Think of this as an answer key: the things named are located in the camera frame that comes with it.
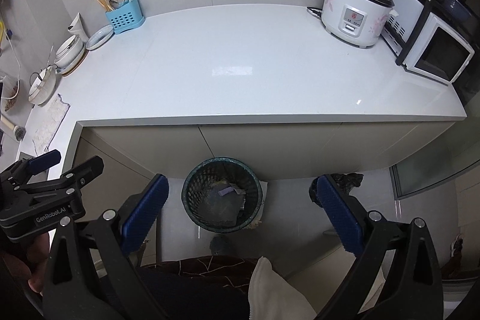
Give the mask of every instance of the microwave oven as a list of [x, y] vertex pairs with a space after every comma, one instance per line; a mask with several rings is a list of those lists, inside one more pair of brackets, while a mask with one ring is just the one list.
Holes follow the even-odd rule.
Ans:
[[[395, 0], [398, 16], [391, 15], [386, 23], [406, 42], [422, 9], [418, 0]], [[382, 37], [399, 55], [402, 47], [385, 28]], [[472, 46], [456, 30], [431, 12], [403, 65], [409, 71], [449, 85], [462, 73], [474, 53]]]

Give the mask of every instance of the rice cooker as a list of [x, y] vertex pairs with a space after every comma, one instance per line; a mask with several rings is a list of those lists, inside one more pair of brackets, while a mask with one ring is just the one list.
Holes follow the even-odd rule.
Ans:
[[325, 0], [322, 22], [328, 33], [361, 48], [377, 42], [393, 10], [393, 0]]

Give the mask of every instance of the countertop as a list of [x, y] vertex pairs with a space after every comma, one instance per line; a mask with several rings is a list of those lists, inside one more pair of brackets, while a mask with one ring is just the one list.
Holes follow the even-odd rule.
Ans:
[[[304, 7], [225, 5], [147, 18], [89, 52], [56, 93], [71, 105], [50, 150], [73, 161], [82, 126], [457, 121], [452, 86], [405, 71], [379, 39], [360, 49]], [[19, 152], [52, 99], [35, 106]]]

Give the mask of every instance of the human hand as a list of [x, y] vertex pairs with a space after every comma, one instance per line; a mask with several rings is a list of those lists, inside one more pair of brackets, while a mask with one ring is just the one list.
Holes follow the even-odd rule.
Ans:
[[3, 258], [8, 271], [14, 277], [28, 280], [28, 285], [36, 293], [41, 293], [43, 290], [43, 282], [45, 276], [45, 269], [50, 252], [49, 234], [41, 234], [35, 238], [33, 243], [27, 248], [27, 259], [35, 265], [35, 270], [32, 272], [28, 266], [17, 257], [0, 251], [0, 256]]

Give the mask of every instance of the silver bolt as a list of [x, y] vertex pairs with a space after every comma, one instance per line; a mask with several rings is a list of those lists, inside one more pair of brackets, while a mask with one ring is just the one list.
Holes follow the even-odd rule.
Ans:
[[417, 217], [416, 219], [414, 219], [413, 221], [415, 223], [416, 226], [418, 226], [419, 228], [423, 228], [425, 226], [425, 222], [423, 219]]
[[68, 216], [62, 217], [62, 219], [60, 220], [61, 226], [67, 226], [69, 223], [70, 223], [70, 217]]
[[115, 218], [115, 211], [110, 209], [110, 210], [107, 210], [105, 212], [103, 212], [103, 219], [106, 219], [107, 221], [110, 221], [111, 219], [114, 219]]
[[370, 219], [373, 220], [373, 221], [380, 221], [382, 219], [382, 215], [379, 212], [377, 212], [376, 210], [368, 213], [368, 217], [370, 217]]

